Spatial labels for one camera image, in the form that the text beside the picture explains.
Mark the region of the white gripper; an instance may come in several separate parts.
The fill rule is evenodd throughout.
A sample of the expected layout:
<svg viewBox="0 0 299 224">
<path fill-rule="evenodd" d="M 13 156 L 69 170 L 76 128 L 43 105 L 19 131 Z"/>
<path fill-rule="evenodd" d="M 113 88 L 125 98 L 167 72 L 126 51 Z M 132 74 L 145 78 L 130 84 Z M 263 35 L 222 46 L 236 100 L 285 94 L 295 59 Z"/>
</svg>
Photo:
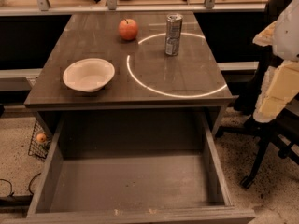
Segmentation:
<svg viewBox="0 0 299 224">
<path fill-rule="evenodd" d="M 253 118 L 267 123 L 299 93 L 299 0 L 292 0 L 277 22 L 254 36 L 252 42 L 262 47 L 272 45 L 276 56 L 288 60 L 278 68 L 270 66 L 264 75 Z"/>
</svg>

